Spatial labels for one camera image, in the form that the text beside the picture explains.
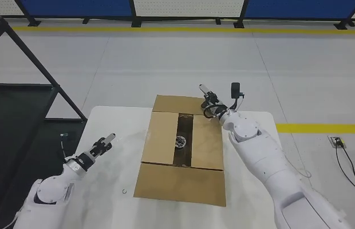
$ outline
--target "small object in box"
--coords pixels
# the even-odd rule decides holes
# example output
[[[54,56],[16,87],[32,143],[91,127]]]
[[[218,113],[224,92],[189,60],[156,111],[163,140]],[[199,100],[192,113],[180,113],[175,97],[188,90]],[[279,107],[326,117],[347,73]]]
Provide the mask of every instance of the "small object in box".
[[[176,148],[184,148],[186,143],[187,143],[187,140],[185,140],[185,137],[177,136],[176,137],[176,141],[175,141],[175,147]]]

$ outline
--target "fence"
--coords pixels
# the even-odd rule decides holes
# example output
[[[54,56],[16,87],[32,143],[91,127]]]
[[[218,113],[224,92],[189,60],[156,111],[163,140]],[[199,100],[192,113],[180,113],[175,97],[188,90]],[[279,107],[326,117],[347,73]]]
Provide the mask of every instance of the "fence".
[[[0,0],[0,15],[35,18],[124,19],[132,27],[143,21],[177,19],[300,19],[341,21],[346,29],[355,19],[355,0]]]

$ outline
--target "blue wall panel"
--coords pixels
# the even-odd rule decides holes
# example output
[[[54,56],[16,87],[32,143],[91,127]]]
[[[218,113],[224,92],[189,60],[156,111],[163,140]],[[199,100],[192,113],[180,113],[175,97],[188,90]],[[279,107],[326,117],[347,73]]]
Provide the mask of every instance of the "blue wall panel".
[[[131,16],[129,0],[22,0],[30,15]]]
[[[355,0],[249,0],[246,18],[346,18]]]

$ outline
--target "cardboard flap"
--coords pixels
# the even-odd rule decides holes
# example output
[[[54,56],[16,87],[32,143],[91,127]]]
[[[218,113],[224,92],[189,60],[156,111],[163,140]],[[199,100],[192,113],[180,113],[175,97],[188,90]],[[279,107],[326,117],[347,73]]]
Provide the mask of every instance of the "cardboard flap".
[[[223,170],[222,148],[218,120],[194,115],[191,167]]]
[[[204,98],[157,95],[152,111],[202,115]]]
[[[134,197],[226,206],[223,171],[141,164]]]
[[[142,155],[143,162],[172,164],[178,113],[152,112]]]

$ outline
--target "white table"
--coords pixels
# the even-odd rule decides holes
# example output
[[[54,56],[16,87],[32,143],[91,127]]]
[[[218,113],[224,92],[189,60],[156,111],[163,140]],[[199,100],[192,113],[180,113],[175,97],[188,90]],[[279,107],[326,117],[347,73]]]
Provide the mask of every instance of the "white table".
[[[113,148],[97,158],[71,197],[64,229],[117,228],[276,228],[273,201],[245,167],[223,130],[227,207],[134,198],[151,108],[93,108],[77,154],[100,137],[116,134]],[[255,119],[279,142],[268,112],[241,112]]]

